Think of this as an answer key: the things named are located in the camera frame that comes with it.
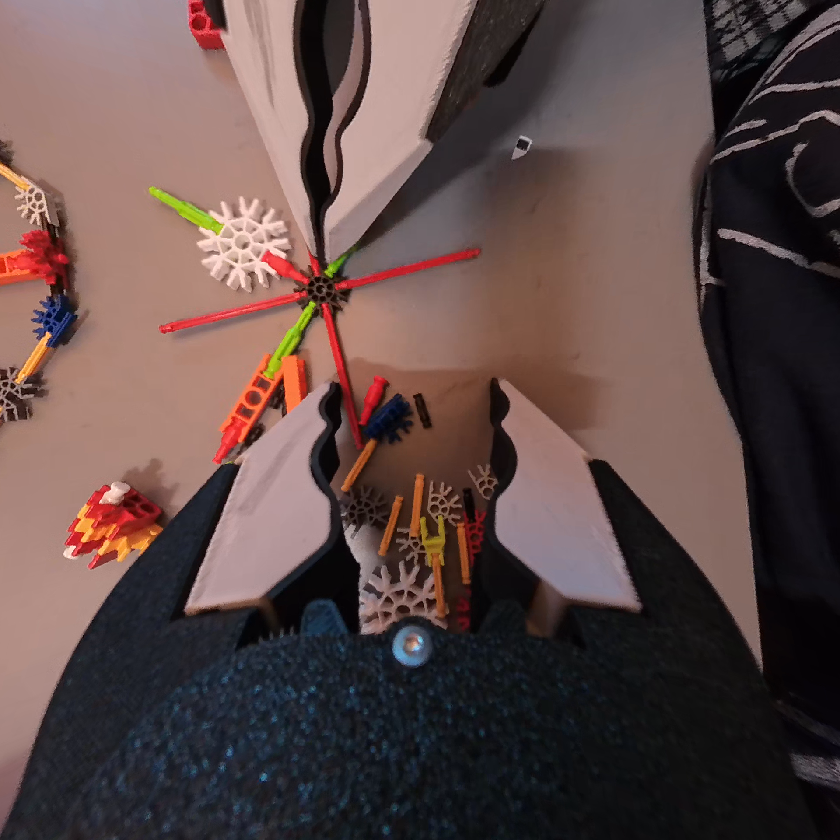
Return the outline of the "pale grey small connector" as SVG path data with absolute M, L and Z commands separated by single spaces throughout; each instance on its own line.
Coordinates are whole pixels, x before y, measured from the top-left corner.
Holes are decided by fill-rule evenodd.
M 453 487 L 448 486 L 445 482 L 438 483 L 433 480 L 428 483 L 427 490 L 427 515 L 436 520 L 442 517 L 444 521 L 452 526 L 457 527 L 461 521 L 462 506 L 459 501 L 459 495 L 454 491 Z

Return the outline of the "colourful toy wheel model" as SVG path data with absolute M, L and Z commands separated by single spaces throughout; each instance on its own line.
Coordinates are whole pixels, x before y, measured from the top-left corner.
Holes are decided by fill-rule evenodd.
M 34 399 L 46 393 L 44 367 L 76 331 L 78 305 L 71 289 L 72 265 L 60 200 L 48 187 L 16 170 L 12 145 L 5 140 L 1 175 L 14 186 L 17 212 L 31 227 L 15 250 L 1 254 L 2 287 L 41 280 L 47 288 L 31 319 L 35 347 L 24 363 L 1 370 L 1 424 L 6 425 L 29 419 Z

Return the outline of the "orange ladder connector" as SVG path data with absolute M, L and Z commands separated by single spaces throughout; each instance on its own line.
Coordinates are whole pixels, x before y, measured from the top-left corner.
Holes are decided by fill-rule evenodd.
M 289 414 L 308 396 L 306 363 L 302 357 L 290 354 L 282 358 L 280 372 L 283 384 L 284 414 Z

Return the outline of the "half-built spoke toy model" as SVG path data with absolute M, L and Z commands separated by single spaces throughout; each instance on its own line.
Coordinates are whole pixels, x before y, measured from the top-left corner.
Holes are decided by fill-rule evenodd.
M 203 235 L 198 242 L 199 249 L 205 254 L 203 265 L 213 278 L 231 288 L 238 287 L 247 291 L 252 288 L 253 280 L 257 280 L 263 287 L 268 287 L 272 277 L 288 280 L 293 284 L 293 291 L 286 295 L 202 317 L 168 322 L 159 327 L 161 333 L 196 329 L 273 308 L 302 306 L 297 321 L 289 328 L 274 353 L 268 354 L 261 361 L 261 366 L 251 376 L 236 405 L 220 427 L 220 444 L 213 457 L 216 465 L 222 464 L 235 448 L 242 446 L 249 429 L 259 423 L 269 401 L 283 386 L 280 372 L 282 358 L 295 354 L 303 333 L 315 318 L 324 321 L 353 441 L 357 449 L 361 449 L 361 427 L 335 321 L 337 314 L 342 311 L 355 289 L 411 276 L 440 266 L 457 264 L 480 255 L 479 248 L 469 248 L 360 278 L 344 279 L 340 273 L 334 278 L 328 278 L 323 275 L 327 266 L 321 266 L 312 254 L 308 255 L 307 270 L 300 269 L 289 261 L 287 226 L 274 209 L 264 208 L 258 199 L 248 202 L 241 197 L 237 208 L 222 203 L 220 212 L 212 213 L 159 187 L 151 186 L 149 194 L 199 229 Z

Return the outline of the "blue snowflake connector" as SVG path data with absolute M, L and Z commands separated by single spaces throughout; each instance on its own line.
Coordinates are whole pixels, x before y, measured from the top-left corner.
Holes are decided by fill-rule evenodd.
M 411 405 L 398 392 L 371 415 L 369 422 L 364 425 L 364 434 L 378 443 L 399 443 L 402 440 L 401 433 L 408 433 L 413 425 L 412 414 Z

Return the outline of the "small red toy piece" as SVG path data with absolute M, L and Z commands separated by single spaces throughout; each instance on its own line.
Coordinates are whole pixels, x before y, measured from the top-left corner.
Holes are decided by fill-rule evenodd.
M 188 1 L 189 29 L 203 50 L 224 50 L 223 32 L 226 27 L 222 1 Z

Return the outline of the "large white snowflake connector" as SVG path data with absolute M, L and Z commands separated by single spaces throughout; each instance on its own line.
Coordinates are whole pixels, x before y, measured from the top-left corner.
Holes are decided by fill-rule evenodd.
M 406 618 L 423 618 L 437 627 L 447 628 L 448 612 L 437 615 L 434 577 L 419 563 L 401 561 L 393 576 L 384 564 L 376 570 L 359 593 L 360 633 L 383 634 Z

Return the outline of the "red yellow connector cluster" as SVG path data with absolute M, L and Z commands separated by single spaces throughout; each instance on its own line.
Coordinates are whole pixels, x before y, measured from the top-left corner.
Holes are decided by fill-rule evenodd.
M 158 520 L 162 510 L 123 481 L 96 490 L 68 528 L 63 556 L 73 560 L 87 555 L 90 570 L 111 562 L 123 562 L 142 554 L 163 530 Z

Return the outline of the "short orange toy rod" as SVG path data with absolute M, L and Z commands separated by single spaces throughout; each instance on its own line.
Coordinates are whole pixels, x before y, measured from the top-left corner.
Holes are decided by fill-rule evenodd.
M 400 517 L 402 506 L 403 497 L 400 495 L 396 495 L 393 500 L 390 516 L 385 525 L 385 530 L 383 532 L 380 547 L 378 550 L 378 556 L 382 558 L 386 557 L 391 547 L 394 531 L 396 530 L 396 524 Z

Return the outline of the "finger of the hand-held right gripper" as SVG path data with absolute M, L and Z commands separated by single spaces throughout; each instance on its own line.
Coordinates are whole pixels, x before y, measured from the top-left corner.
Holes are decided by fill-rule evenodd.
M 370 66 L 340 142 L 324 255 L 355 245 L 433 147 L 426 131 L 475 10 L 471 1 L 373 1 Z
M 304 2 L 224 1 L 223 42 L 308 250 L 323 257 L 306 156 L 315 110 L 303 68 Z

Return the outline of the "yellow-green clip connector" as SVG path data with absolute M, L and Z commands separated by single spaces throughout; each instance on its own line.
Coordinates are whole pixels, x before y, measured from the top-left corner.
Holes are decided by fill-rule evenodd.
M 430 533 L 425 517 L 420 519 L 421 542 L 426 553 L 427 565 L 442 567 L 445 564 L 446 519 L 442 514 L 439 514 L 435 521 L 437 523 L 437 535 Z

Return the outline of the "dark printed t-shirt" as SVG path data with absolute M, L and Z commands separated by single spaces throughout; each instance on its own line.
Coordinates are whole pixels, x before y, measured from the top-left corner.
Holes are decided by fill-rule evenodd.
M 764 675 L 796 774 L 838 791 L 839 18 L 712 87 L 700 325 L 742 446 Z

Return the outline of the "dark grey snowflake connector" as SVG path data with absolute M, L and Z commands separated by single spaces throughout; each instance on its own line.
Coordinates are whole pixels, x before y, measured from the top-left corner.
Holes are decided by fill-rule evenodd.
M 343 529 L 352 539 L 365 527 L 383 529 L 391 515 L 384 494 L 371 486 L 355 484 L 339 499 Z

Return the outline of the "red short toy rod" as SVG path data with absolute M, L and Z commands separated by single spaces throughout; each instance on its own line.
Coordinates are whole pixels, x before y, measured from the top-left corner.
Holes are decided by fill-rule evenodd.
M 384 376 L 374 375 L 372 384 L 364 396 L 362 412 L 359 417 L 360 427 L 364 427 L 370 422 L 372 415 L 382 403 L 388 385 L 389 382 Z

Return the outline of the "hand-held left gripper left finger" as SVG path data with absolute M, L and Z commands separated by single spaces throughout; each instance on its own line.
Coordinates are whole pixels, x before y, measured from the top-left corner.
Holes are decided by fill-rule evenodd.
M 342 389 L 326 381 L 245 454 L 185 614 L 251 606 L 308 572 L 341 535 L 331 482 Z

